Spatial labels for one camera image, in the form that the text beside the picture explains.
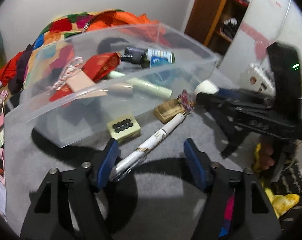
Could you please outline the person's hand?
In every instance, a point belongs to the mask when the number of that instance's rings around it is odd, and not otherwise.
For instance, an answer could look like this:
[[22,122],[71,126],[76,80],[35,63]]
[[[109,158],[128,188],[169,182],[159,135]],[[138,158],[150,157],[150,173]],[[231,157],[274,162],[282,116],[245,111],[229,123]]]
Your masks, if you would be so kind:
[[272,167],[274,165],[274,160],[271,158],[272,154],[272,138],[261,135],[254,153],[253,170],[258,172]]

